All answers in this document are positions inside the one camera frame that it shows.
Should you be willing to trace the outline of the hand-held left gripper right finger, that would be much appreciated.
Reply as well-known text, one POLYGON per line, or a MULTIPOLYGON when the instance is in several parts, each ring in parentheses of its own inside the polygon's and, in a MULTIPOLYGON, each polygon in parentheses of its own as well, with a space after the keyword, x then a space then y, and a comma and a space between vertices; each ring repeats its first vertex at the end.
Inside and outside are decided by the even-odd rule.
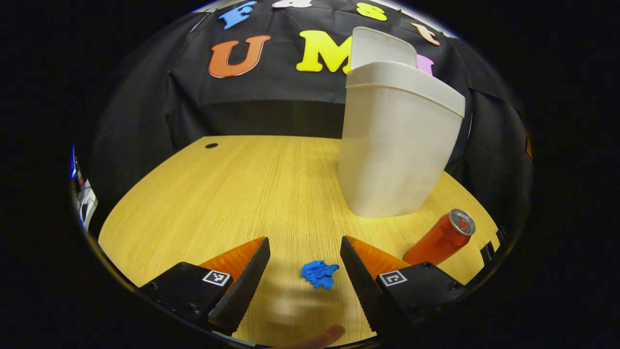
POLYGON ((465 286, 428 263, 410 265, 351 236, 341 259, 372 331, 379 337, 416 337, 463 296, 465 286))

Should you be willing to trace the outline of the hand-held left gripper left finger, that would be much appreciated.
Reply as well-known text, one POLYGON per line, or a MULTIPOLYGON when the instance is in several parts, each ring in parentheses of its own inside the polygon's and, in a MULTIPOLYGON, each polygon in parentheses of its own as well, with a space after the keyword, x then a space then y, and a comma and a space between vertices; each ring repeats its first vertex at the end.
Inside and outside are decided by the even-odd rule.
POLYGON ((243 320, 270 259, 258 237, 199 265, 181 261, 139 290, 193 325, 232 335, 243 320))

